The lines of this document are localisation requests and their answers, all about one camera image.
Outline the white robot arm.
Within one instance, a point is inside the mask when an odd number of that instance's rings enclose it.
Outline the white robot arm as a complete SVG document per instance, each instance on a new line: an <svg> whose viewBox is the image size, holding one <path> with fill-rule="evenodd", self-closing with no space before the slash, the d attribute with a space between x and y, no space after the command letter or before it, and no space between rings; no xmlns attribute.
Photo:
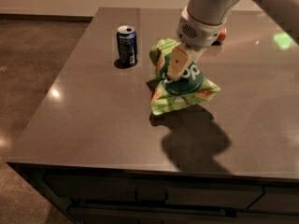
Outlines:
<svg viewBox="0 0 299 224"><path fill-rule="evenodd" d="M171 55L167 74L179 80L184 70L197 61L221 34L231 12L246 0L188 0L180 14L180 41ZM248 11L262 10L295 43L299 43L299 0L249 0Z"/></svg>

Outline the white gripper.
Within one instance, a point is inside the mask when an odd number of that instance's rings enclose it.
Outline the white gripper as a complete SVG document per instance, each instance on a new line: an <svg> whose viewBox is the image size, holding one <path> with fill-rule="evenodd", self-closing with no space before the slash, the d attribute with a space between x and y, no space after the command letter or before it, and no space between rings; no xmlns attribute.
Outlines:
<svg viewBox="0 0 299 224"><path fill-rule="evenodd" d="M175 46L171 51L167 74L178 81L185 69L192 63L197 62L200 52L197 50L210 47L217 42L216 39L224 26L211 25L197 21L184 8L178 22L178 38L184 44Z"/></svg>

